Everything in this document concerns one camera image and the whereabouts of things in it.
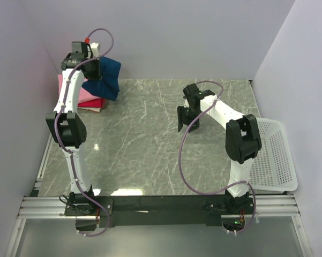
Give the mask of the blue Mickey t-shirt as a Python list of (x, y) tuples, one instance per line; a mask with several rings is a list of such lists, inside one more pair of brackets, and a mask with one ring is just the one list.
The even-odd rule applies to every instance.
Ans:
[(101, 80), (87, 80), (83, 82), (82, 88), (91, 95), (116, 101), (120, 91), (118, 76), (121, 70), (121, 63), (108, 57), (100, 58)]

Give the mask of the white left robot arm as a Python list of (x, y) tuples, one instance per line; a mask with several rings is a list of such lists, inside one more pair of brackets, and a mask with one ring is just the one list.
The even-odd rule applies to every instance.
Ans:
[(96, 201), (84, 162), (87, 130), (77, 111), (83, 82), (101, 78), (98, 47), (98, 44), (90, 45), (88, 38), (84, 42), (72, 42), (71, 52), (61, 62), (62, 82), (57, 104), (53, 112), (46, 114), (50, 133), (62, 149), (70, 175), (71, 192), (65, 197), (66, 206), (84, 215), (95, 212)]

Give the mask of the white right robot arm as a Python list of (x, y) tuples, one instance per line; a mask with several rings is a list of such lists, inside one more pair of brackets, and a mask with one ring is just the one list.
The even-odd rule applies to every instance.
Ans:
[(224, 207), (235, 214), (243, 207), (255, 207), (256, 196), (250, 180), (251, 166), (262, 148), (259, 127), (253, 114), (242, 114), (225, 104), (211, 90), (200, 90), (197, 83), (183, 89), (185, 103), (177, 107), (178, 129), (186, 126), (181, 147), (190, 132), (200, 127), (200, 118), (209, 115), (225, 130), (225, 151), (231, 160), (230, 178), (227, 186), (211, 192), (224, 192), (228, 197)]

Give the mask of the folded white t-shirt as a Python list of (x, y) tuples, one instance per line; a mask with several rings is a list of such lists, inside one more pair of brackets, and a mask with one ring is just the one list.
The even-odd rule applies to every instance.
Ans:
[(92, 112), (96, 112), (96, 113), (101, 111), (101, 108), (81, 107), (80, 109), (81, 110), (86, 110), (86, 111), (92, 111)]

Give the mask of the white plastic laundry basket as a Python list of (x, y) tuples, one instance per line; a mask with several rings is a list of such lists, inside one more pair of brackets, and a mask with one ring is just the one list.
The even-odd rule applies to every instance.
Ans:
[(262, 148), (250, 171), (255, 190), (292, 192), (298, 187), (296, 171), (283, 125), (277, 120), (257, 118)]

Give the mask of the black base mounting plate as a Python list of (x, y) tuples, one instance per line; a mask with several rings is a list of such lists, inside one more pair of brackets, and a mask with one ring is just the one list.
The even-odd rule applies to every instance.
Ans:
[(248, 194), (225, 195), (97, 196), (105, 209), (83, 196), (70, 198), (64, 215), (77, 219), (80, 231), (137, 225), (204, 224), (221, 226), (224, 215), (252, 214), (254, 200)]

